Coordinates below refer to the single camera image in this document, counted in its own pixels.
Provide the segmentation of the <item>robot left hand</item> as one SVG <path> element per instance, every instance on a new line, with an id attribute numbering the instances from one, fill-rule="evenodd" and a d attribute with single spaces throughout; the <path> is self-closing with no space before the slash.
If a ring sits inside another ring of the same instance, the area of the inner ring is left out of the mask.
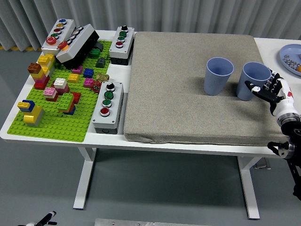
<path id="1" fill-rule="evenodd" d="M 56 226 L 57 222 L 51 221 L 52 217 L 56 215 L 56 211 L 51 211 L 46 214 L 40 221 L 38 222 L 31 222 L 26 224 L 26 226 Z"/>

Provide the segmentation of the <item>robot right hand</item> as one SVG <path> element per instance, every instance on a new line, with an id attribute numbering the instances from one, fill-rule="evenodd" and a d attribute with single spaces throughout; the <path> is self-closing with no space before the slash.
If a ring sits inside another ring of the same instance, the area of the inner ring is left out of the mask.
<path id="1" fill-rule="evenodd" d="M 286 114 L 299 117 L 299 113 L 293 106 L 293 93 L 288 82 L 279 73 L 270 71 L 271 77 L 262 87 L 245 81 L 246 87 L 252 94 L 270 104 L 270 112 L 273 116 L 280 118 Z"/>

